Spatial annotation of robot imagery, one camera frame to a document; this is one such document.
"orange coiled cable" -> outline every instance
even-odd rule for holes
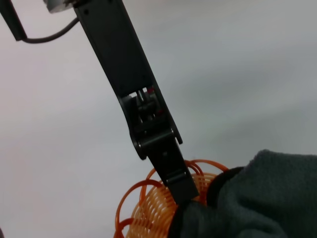
[[[192,177],[200,195],[194,200],[206,204],[207,189],[216,175],[203,172],[197,163],[207,163],[222,171],[226,171],[228,168],[209,160],[192,160],[185,161],[185,163],[195,172],[192,174]],[[115,216],[116,231],[114,238],[125,238],[122,230],[126,226],[130,226],[126,238],[167,238],[169,226],[177,209],[177,205],[168,188],[166,188],[161,181],[158,182],[150,179],[155,172],[155,169],[152,169],[146,177],[146,180],[132,186],[123,196]],[[148,185],[153,185],[154,187],[147,193],[146,188]],[[142,187],[140,199],[131,218],[120,222],[120,210],[123,202],[126,197],[138,187]]]

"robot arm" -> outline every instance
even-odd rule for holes
[[[45,3],[50,12],[74,8],[122,107],[139,157],[150,159],[176,203],[196,197],[198,191],[178,147],[181,136],[122,0]],[[0,0],[0,10],[15,39],[26,41],[11,1]]]

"dark green fabric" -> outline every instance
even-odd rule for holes
[[[180,238],[317,238],[317,156],[261,151],[217,208],[192,202],[179,219]]]

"black cable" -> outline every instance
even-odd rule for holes
[[[62,29],[61,31],[51,35],[51,36],[47,36],[47,37],[43,37],[43,38],[26,38],[23,41],[25,43],[29,43],[29,44],[40,44],[40,43],[46,43],[49,41],[53,41],[59,37],[61,37],[62,35],[66,34],[71,28],[73,28],[77,23],[79,22],[79,19],[76,17],[74,20],[72,20],[64,29]]]

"white background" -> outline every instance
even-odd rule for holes
[[[64,27],[13,1],[29,37]],[[229,167],[261,149],[317,153],[316,0],[126,0],[184,157]],[[0,18],[0,226],[7,238],[112,237],[120,198],[151,169],[78,24],[42,45]],[[127,201],[122,217],[136,204]]]

